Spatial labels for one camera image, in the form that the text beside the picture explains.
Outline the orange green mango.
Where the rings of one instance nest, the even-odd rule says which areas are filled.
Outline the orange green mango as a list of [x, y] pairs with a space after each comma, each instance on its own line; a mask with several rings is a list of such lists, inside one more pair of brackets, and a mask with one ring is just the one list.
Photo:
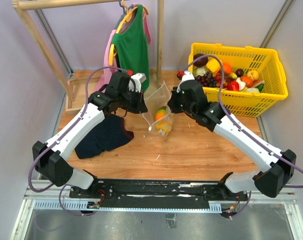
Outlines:
[[162, 106], [160, 107], [155, 114], [155, 120], [158, 121], [161, 118], [165, 117], [166, 115], [166, 111], [167, 111], [167, 107], [166, 106]]

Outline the yellow bell pepper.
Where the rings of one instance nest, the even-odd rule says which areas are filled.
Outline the yellow bell pepper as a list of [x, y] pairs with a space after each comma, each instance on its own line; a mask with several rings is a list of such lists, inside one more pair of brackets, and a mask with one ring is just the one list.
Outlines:
[[219, 61], [215, 58], [210, 59], [205, 66], [212, 74], [216, 74], [221, 69]]
[[158, 122], [155, 127], [159, 134], [167, 135], [172, 130], [173, 123], [169, 121]]

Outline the clear dotted zip top bag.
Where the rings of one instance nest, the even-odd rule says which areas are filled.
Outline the clear dotted zip top bag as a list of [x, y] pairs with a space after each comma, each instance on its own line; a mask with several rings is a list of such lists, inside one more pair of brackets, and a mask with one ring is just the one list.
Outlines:
[[167, 136], [173, 128], [173, 114], [168, 107], [171, 94], [165, 82], [145, 99], [147, 112], [142, 114], [148, 123], [148, 132]]

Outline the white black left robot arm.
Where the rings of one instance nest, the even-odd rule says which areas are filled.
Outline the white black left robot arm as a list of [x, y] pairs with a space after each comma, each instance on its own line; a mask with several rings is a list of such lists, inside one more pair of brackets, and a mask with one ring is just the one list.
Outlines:
[[99, 191], [95, 176], [72, 167], [67, 159], [81, 140], [111, 113], [118, 109], [134, 114], [146, 113], [142, 88], [146, 80], [143, 73], [114, 72], [108, 84], [86, 96], [84, 106], [59, 133], [44, 143], [37, 141], [33, 145], [32, 169], [52, 185], [78, 187], [86, 197], [95, 197]]

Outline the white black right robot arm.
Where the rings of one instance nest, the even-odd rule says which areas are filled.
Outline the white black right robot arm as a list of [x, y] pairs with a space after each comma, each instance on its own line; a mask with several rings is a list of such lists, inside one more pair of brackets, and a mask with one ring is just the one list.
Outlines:
[[218, 102], [209, 102], [196, 80], [182, 81], [171, 91], [167, 105], [172, 113], [185, 113], [197, 124], [220, 135], [245, 153], [257, 170], [227, 173], [218, 187], [218, 195], [230, 200], [236, 193], [258, 190], [275, 198], [294, 174], [296, 162], [291, 150], [282, 151], [246, 128]]

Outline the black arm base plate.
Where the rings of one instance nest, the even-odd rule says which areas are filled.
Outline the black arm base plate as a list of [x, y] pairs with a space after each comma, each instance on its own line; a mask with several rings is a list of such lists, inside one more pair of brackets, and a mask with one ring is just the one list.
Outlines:
[[243, 192], [232, 193], [220, 181], [142, 180], [101, 178], [89, 189], [72, 186], [72, 199], [104, 197], [103, 207], [128, 209], [205, 209], [210, 201], [245, 202]]

